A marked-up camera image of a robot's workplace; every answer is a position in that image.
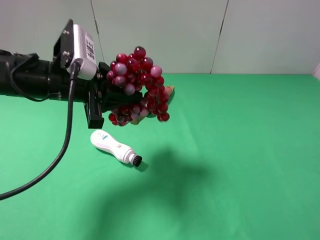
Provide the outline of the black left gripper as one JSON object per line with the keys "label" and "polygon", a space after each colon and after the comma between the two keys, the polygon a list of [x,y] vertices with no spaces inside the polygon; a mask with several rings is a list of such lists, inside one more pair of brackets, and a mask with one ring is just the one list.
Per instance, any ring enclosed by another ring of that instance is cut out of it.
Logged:
{"label": "black left gripper", "polygon": [[89,81],[84,98],[84,111],[89,129],[101,129],[104,124],[102,113],[119,107],[138,104],[143,98],[141,92],[125,94],[119,87],[107,80],[111,67],[99,62],[96,74]]}

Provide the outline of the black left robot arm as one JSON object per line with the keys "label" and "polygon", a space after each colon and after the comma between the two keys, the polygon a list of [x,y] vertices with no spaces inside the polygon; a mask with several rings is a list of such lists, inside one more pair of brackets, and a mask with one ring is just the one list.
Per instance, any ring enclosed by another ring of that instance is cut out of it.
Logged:
{"label": "black left robot arm", "polygon": [[[87,125],[101,129],[103,113],[120,107],[138,104],[142,93],[126,95],[122,88],[107,80],[111,68],[100,62],[92,80],[78,78],[75,81],[74,101],[84,104]],[[57,59],[39,59],[36,53],[19,54],[5,50],[0,52],[0,93],[5,96],[32,97],[36,100],[67,101],[70,74],[61,68]]]}

